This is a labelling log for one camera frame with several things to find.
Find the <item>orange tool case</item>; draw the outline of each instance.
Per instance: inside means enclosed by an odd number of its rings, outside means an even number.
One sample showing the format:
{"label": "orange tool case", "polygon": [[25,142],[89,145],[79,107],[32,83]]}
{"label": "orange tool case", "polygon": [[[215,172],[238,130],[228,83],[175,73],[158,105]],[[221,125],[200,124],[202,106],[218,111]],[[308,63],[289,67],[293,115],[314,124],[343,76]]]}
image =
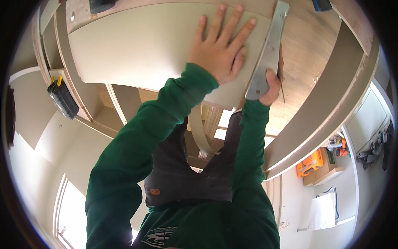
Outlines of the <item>orange tool case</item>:
{"label": "orange tool case", "polygon": [[312,170],[317,170],[318,168],[322,167],[323,159],[321,155],[321,150],[317,149],[314,153],[312,153],[309,157],[304,159],[302,162],[296,165],[297,167],[297,176],[304,177]]}

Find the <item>person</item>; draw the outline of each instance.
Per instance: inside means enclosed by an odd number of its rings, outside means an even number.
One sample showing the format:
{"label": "person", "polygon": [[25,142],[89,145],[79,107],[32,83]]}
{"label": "person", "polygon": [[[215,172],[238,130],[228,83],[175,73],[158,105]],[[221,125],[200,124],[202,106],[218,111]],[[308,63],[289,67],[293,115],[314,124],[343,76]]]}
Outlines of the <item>person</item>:
{"label": "person", "polygon": [[[206,17],[200,17],[181,77],[168,79],[157,100],[141,105],[92,169],[87,249],[279,248],[273,209],[261,185],[269,106],[281,86],[274,72],[266,72],[269,91],[231,116],[224,147],[203,172],[187,163],[187,116],[206,94],[236,78],[244,63],[243,43],[256,24],[249,19],[229,43],[243,7],[234,8],[220,32],[225,11],[220,4],[206,39]],[[130,219],[142,202],[137,183],[144,179],[149,213],[132,243]]]}

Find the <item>cable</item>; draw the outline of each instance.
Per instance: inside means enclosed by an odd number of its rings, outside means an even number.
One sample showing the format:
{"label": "cable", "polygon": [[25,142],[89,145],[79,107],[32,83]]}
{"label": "cable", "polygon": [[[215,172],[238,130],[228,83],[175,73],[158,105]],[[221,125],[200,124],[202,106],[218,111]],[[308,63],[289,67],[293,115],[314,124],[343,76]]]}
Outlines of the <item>cable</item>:
{"label": "cable", "polygon": [[290,220],[289,219],[287,219],[285,222],[281,222],[281,225],[280,225],[281,227],[278,229],[278,231],[279,232],[282,231],[282,229],[285,228],[285,227],[288,227],[289,224],[290,224]]}

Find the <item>bright window light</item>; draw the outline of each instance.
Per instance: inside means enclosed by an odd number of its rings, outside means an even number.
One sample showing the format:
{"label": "bright window light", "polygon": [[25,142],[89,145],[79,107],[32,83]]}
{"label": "bright window light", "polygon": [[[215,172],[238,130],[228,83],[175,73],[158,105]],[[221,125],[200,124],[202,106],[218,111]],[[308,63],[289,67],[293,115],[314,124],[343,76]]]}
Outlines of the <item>bright window light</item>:
{"label": "bright window light", "polygon": [[66,184],[59,211],[58,233],[67,248],[85,249],[87,242],[87,216],[84,211],[86,197],[70,182]]}
{"label": "bright window light", "polygon": [[216,133],[214,134],[215,138],[225,140],[226,130],[217,129]]}
{"label": "bright window light", "polygon": [[219,122],[219,126],[227,128],[228,127],[228,123],[229,123],[229,118],[234,113],[234,111],[235,111],[235,108],[232,109],[232,111],[223,110],[222,111],[222,115],[221,115],[221,119],[220,119],[220,122]]}

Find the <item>green sleeve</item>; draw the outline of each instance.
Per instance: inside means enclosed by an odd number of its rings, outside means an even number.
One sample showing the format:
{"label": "green sleeve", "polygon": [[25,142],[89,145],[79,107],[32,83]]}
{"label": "green sleeve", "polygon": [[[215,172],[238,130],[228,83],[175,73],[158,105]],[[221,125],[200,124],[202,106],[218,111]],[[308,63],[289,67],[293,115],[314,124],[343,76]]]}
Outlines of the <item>green sleeve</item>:
{"label": "green sleeve", "polygon": [[217,87],[206,70],[187,63],[181,78],[168,79],[158,99],[143,103],[105,148],[88,183],[87,249],[130,245],[130,219],[142,202],[137,183],[152,172],[153,151]]}
{"label": "green sleeve", "polygon": [[269,120],[269,106],[258,100],[246,100],[240,122],[242,134],[235,168],[231,178],[232,202],[258,222],[273,248],[279,248],[280,238],[275,215],[261,183],[264,181],[265,126]]}

